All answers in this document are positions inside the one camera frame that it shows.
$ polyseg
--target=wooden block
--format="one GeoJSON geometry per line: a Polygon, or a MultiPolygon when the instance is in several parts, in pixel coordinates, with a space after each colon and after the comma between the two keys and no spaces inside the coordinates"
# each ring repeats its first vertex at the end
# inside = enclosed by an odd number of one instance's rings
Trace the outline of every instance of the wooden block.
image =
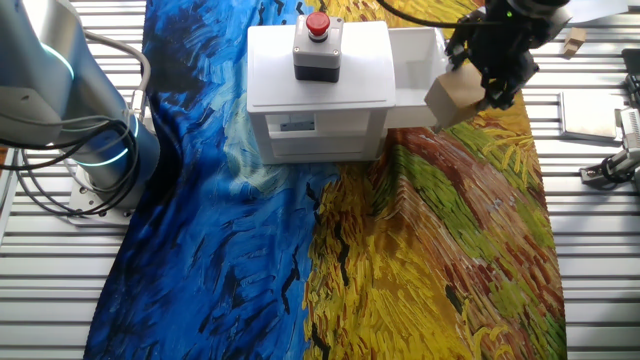
{"type": "Polygon", "coordinates": [[[578,49],[584,42],[587,41],[587,30],[580,28],[571,28],[567,37],[564,39],[564,44],[573,43],[578,45],[578,49]]]}
{"type": "Polygon", "coordinates": [[[424,101],[440,128],[451,127],[478,113],[477,105],[485,94],[481,80],[480,72],[472,64],[438,76],[424,101]]]}
{"type": "Polygon", "coordinates": [[[567,59],[571,59],[573,55],[578,52],[578,49],[580,49],[580,46],[568,43],[564,46],[564,52],[562,53],[562,55],[567,59]]]}

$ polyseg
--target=red button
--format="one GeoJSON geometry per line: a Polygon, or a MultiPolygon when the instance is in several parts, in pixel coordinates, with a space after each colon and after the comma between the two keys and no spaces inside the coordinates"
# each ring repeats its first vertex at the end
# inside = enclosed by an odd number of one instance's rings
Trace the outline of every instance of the red button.
{"type": "Polygon", "coordinates": [[[322,36],[331,25],[331,19],[325,13],[315,12],[307,16],[307,28],[314,36],[322,36]]]}

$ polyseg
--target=metal rail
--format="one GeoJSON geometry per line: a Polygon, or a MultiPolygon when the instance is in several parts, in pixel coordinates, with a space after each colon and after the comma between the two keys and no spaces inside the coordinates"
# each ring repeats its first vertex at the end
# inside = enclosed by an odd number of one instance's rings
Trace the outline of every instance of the metal rail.
{"type": "MultiPolygon", "coordinates": [[[[544,176],[563,276],[569,358],[640,359],[640,199],[626,184],[612,192],[580,183],[578,169],[619,149],[560,139],[557,95],[590,89],[625,101],[624,48],[640,48],[640,1],[630,14],[589,24],[571,61],[558,40],[534,51],[541,72],[524,90],[544,176]]],[[[140,48],[145,1],[75,1],[93,32],[140,48]]],[[[139,65],[90,43],[98,63],[129,100],[139,65]]],[[[52,153],[29,154],[42,162],[52,153]]],[[[38,170],[47,191],[69,200],[63,166],[38,170]]],[[[0,359],[80,359],[100,291],[126,229],[77,228],[34,205],[19,185],[0,246],[0,359]]]]}

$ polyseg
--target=white box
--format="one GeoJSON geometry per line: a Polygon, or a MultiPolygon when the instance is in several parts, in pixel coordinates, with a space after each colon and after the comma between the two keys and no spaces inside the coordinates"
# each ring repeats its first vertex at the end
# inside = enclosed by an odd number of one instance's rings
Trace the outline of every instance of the white box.
{"type": "Polygon", "coordinates": [[[337,83],[296,80],[294,36],[293,25],[249,28],[247,110],[263,163],[375,160],[385,127],[435,124],[424,97],[446,69],[438,30],[345,23],[337,83]],[[283,126],[301,118],[312,130],[283,126]]]}

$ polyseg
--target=emergency stop button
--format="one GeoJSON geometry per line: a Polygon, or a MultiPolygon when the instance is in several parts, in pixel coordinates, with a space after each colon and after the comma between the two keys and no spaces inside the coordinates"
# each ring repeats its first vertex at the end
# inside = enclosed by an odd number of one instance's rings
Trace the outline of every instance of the emergency stop button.
{"type": "Polygon", "coordinates": [[[309,37],[313,41],[323,41],[327,38],[327,29],[331,25],[331,19],[323,12],[314,12],[307,16],[307,28],[309,37]]]}

